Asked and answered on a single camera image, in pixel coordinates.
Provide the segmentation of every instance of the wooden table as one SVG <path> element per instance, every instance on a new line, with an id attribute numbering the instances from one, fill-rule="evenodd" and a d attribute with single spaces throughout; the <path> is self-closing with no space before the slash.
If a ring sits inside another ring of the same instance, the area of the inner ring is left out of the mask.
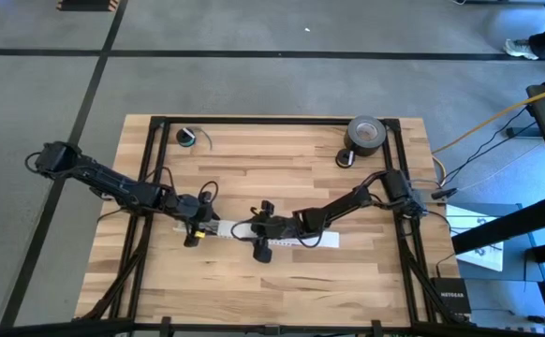
<path id="1" fill-rule="evenodd" d="M 150 118 L 126 117 L 114 161 L 114 169 L 135 179 Z M 412 178 L 435 179 L 422 119 L 400 121 Z M 250 207 L 259 207 L 263 199 L 285 216 L 324 206 L 371 172 L 385 169 L 381 150 L 358 158 L 349 169 L 335 165 L 344 126 L 202 125 L 213 139 L 211 151 L 201 134 L 191 148 L 178 145 L 174 135 L 182 126 L 187 125 L 172 126 L 165 159 L 177 191 L 196 195 L 204 183 L 217 181 L 220 193 L 214 209 L 227 220 L 248 218 Z M 390 141 L 397 163 L 392 137 Z M 84 150 L 91 155 L 91 149 Z M 168 183 L 166 174 L 163 182 Z M 374 183 L 371 192 L 386 199 L 380 183 Z M 116 209 L 105 202 L 102 212 Z M 436 205 L 430 209 L 445 212 Z M 114 280 L 128 216 L 117 213 L 97 226 L 76 315 L 89 311 Z M 370 207 L 334 222 L 331 230 L 340 233 L 339 249 L 272 246 L 270 264 L 256 262 L 248 242 L 208 237 L 199 247 L 184 248 L 184 233 L 174 226 L 171 218 L 155 216 L 138 322 L 158 323 L 168 315 L 175 323 L 369 326 L 371 319 L 379 319 L 387 327 L 410 325 L 392 212 Z M 449 229 L 430 214 L 421 220 L 420 230 L 429 272 L 434 274 L 436 262 L 453 253 Z M 441 271 L 444 277 L 458 277 L 455 258 L 442 262 Z M 415 292 L 424 319 L 417 281 Z"/>

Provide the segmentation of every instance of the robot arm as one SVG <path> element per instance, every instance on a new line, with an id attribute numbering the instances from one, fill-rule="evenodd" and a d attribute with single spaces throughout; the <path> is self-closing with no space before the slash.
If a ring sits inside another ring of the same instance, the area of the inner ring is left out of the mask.
<path id="1" fill-rule="evenodd" d="M 28 161 L 37 155 L 35 167 L 32 169 Z M 81 154 L 79 147 L 56 141 L 44 144 L 40 153 L 29 155 L 25 160 L 29 170 L 46 178 L 74 178 L 90 186 L 90 190 L 100 198 L 112 197 L 124 210 L 135 215 L 160 212 L 185 222 L 187 237 L 184 245 L 198 245 L 205 229 L 200 223 L 220 218 L 213 211 L 212 194 L 200 191 L 199 196 L 177 195 L 174 186 L 135 181 L 110 168 L 97 163 L 93 158 Z M 389 198 L 388 203 L 380 199 L 372 199 L 368 187 L 376 180 L 381 180 Z M 426 212 L 424 203 L 418 193 L 410 187 L 404 174 L 395 169 L 379 171 L 368 176 L 351 192 L 336 199 L 322 208 L 308 208 L 294 211 L 291 217 L 273 215 L 274 205 L 267 200 L 262 201 L 260 212 L 246 221 L 236 224 L 251 224 L 256 238 L 238 238 L 254 244 L 254 258 L 260 262 L 270 262 L 272 252 L 268 249 L 268 239 L 303 239 L 322 237 L 331 223 L 360 208 L 376 206 L 384 210 L 393 210 L 401 214 L 416 216 Z"/>
<path id="2" fill-rule="evenodd" d="M 389 198 L 389 203 L 373 200 L 368 191 L 374 181 L 380 180 Z M 237 238 L 242 241 L 252 241 L 254 244 L 254 259 L 268 263 L 272 259 L 272 251 L 268 248 L 268 239 L 303 239 L 318 237 L 314 245 L 302 244 L 314 248 L 320 243 L 322 233 L 331 223 L 360 208 L 376 206 L 383 210 L 392 210 L 407 216 L 418 216 L 426 213 L 426 206 L 417 191 L 410 187 L 400 170 L 391 169 L 379 171 L 368 176 L 351 192 L 336 199 L 322 208 L 308 208 L 294 211 L 291 217 L 273 216 L 274 205 L 262 200 L 261 211 L 251 219 L 235 225 L 251 224 L 251 229 L 258 236 L 254 239 Z"/>
<path id="3" fill-rule="evenodd" d="M 37 155 L 36 169 L 28 164 L 34 155 Z M 200 192 L 196 198 L 177 195 L 172 185 L 138 182 L 81 154 L 79 147 L 62 141 L 44 144 L 43 151 L 28 156 L 25 165 L 32 172 L 52 180 L 74 178 L 89 185 L 100 198 L 114 198 L 122 209 L 135 215 L 160 212 L 184 221 L 188 232 L 185 246 L 198 245 L 200 235 L 196 234 L 203 232 L 200 223 L 218 218 L 213 211 L 212 194 L 208 191 Z"/>

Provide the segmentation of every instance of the concrete floor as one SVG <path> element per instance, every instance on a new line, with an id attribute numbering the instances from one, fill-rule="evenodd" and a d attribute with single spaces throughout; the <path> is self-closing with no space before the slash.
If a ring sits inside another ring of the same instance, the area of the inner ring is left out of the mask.
<path id="1" fill-rule="evenodd" d="M 101 48 L 113 14 L 54 7 L 0 0 L 0 48 Z M 130 0 L 114 49 L 499 53 L 504 38 L 544 28 L 542 7 L 447 0 Z M 0 57 L 0 313 L 49 188 L 22 160 L 68 137 L 95 65 L 94 57 Z M 544 81 L 545 62 L 111 57 L 80 146 L 110 165 L 128 113 L 233 113 L 418 116 L 437 148 Z M 504 122 L 439 157 L 448 169 L 460 165 Z M 452 184 L 482 179 L 537 143 L 512 140 Z M 544 146 L 453 200 L 542 198 Z M 99 209 L 86 187 L 66 183 L 18 324 L 70 319 Z"/>

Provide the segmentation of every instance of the person's shoe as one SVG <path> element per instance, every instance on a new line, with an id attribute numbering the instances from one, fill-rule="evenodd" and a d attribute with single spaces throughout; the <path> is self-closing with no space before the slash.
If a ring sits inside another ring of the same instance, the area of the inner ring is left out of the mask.
<path id="1" fill-rule="evenodd" d="M 507 39 L 504 44 L 504 51 L 510 56 L 524 56 L 529 60 L 538 60 L 538 56 L 533 54 L 528 40 L 510 40 Z"/>

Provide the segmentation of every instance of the duct tape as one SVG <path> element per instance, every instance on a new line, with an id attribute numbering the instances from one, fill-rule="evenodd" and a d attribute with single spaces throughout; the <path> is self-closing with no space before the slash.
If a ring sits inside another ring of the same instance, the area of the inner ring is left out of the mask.
<path id="1" fill-rule="evenodd" d="M 182 128 L 181 130 L 177 131 L 177 141 L 179 142 L 179 145 L 183 147 L 190 147 L 191 145 L 196 143 L 196 133 L 187 127 Z"/>
<path id="2" fill-rule="evenodd" d="M 354 152 L 348 149 L 341 149 L 335 156 L 335 163 L 341 169 L 351 168 L 354 165 Z"/>
<path id="3" fill-rule="evenodd" d="M 369 156 L 378 150 L 386 138 L 387 130 L 377 118 L 358 116 L 349 122 L 344 144 L 356 155 Z"/>

